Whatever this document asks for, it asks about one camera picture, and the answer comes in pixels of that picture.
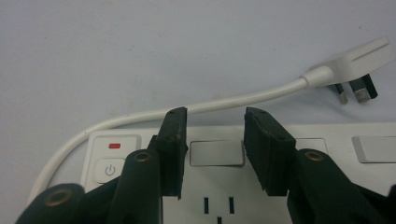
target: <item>white cable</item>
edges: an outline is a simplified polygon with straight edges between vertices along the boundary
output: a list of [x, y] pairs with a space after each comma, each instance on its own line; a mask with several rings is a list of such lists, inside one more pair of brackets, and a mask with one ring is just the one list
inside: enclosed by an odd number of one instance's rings
[[[234, 108], [243, 105], [254, 105], [261, 102], [270, 101], [282, 96], [286, 96], [297, 91], [312, 88], [316, 86], [324, 86], [330, 80], [333, 79], [332, 70], [328, 67], [320, 67], [315, 70], [310, 71], [301, 78], [286, 84], [281, 87], [273, 88], [269, 91], [259, 91], [247, 95], [230, 97], [226, 99], [214, 100], [209, 102], [204, 102], [195, 105], [187, 105], [188, 114], [199, 114], [205, 112], [211, 112], [221, 109]], [[38, 175], [35, 183], [33, 185], [32, 191], [29, 196], [30, 203], [39, 193], [47, 188], [52, 176], [67, 157], [67, 155], [72, 152], [78, 145], [83, 143], [88, 139], [91, 133], [111, 129], [121, 125], [137, 123], [141, 121], [148, 121], [154, 119], [163, 119], [165, 114], [173, 108], [166, 108], [160, 110], [151, 110], [146, 112], [129, 114], [126, 116], [121, 116], [114, 119], [108, 119], [95, 124], [88, 128], [87, 130], [77, 134], [68, 142], [66, 142], [47, 162], [44, 168]]]

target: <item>screw hole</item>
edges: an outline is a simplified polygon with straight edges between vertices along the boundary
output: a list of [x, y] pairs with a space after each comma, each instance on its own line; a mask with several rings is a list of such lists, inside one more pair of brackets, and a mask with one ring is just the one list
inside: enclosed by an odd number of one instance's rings
[[305, 156], [311, 161], [323, 161], [324, 160], [322, 155], [318, 154], [317, 152], [313, 152], [313, 151], [305, 152]]
[[44, 204], [48, 207], [58, 206], [69, 201], [72, 195], [71, 189], [58, 189], [47, 196]]
[[134, 159], [136, 161], [149, 161], [150, 158], [151, 158], [151, 155], [148, 154], [147, 152], [141, 152], [134, 156]]

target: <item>black clamp jaw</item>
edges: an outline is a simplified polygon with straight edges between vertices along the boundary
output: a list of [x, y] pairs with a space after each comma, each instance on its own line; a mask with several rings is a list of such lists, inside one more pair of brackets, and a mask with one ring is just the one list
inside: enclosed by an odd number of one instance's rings
[[[384, 197], [351, 183], [332, 159], [296, 140], [270, 114], [248, 107], [247, 157], [269, 196], [288, 195], [293, 223], [396, 223], [396, 187]], [[161, 224], [163, 196], [181, 197], [187, 109], [169, 111], [148, 149], [131, 153], [121, 176], [84, 193], [62, 184], [45, 190], [18, 224]]]
[[267, 112], [247, 108], [244, 144], [268, 196], [288, 195], [293, 223], [396, 223], [396, 186], [384, 197], [354, 185], [327, 154], [296, 150]]

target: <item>white power strip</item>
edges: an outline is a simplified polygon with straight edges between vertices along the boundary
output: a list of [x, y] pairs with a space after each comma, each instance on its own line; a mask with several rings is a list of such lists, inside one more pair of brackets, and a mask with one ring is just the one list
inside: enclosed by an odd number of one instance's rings
[[[388, 195], [396, 184], [396, 123], [290, 125], [285, 129], [297, 139], [297, 149], [313, 148], [329, 154], [353, 183], [383, 195]], [[158, 131], [93, 133], [81, 185], [90, 191], [119, 175], [126, 156], [146, 148]], [[287, 198], [268, 197], [262, 190], [241, 147], [243, 136], [243, 126], [187, 128], [190, 150], [186, 155], [182, 197], [180, 201], [163, 197], [165, 224], [291, 223]], [[202, 150], [202, 146], [194, 145], [196, 142], [227, 147]], [[224, 152], [231, 156], [222, 159], [220, 153]], [[205, 161], [205, 154], [210, 160]]]

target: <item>red indicator light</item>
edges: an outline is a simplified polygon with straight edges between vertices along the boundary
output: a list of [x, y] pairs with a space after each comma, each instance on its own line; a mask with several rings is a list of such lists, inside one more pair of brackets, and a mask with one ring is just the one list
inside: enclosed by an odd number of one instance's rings
[[110, 144], [108, 144], [108, 148], [110, 148], [110, 149], [117, 149], [117, 148], [120, 148], [120, 147], [121, 147], [120, 143], [110, 143]]

